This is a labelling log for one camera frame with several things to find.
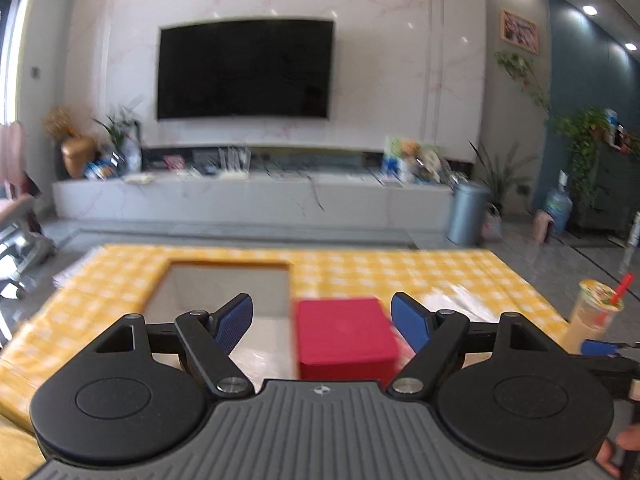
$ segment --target bag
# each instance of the bag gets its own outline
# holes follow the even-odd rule
[[[482,224],[482,239],[485,242],[502,240],[502,218],[493,204],[487,206]]]

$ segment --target tv stand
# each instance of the tv stand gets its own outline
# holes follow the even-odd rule
[[[251,172],[245,180],[158,172],[149,184],[53,185],[60,218],[444,232],[448,186],[383,186],[371,174]]]

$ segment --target window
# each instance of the window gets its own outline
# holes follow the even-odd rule
[[[15,121],[15,93],[23,0],[0,0],[0,123]]]

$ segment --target picture frame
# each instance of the picture frame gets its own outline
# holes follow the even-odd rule
[[[507,9],[500,10],[500,38],[506,43],[540,55],[540,29],[535,22]]]

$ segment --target red straw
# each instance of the red straw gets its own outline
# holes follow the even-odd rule
[[[629,285],[631,285],[631,282],[633,280],[634,280],[634,276],[631,273],[628,273],[628,275],[626,275],[623,278],[622,282],[620,283],[620,286],[616,289],[615,293],[611,297],[611,300],[610,300],[611,304],[613,305],[618,304],[618,302],[620,301],[620,298],[622,298],[622,295],[629,288]]]

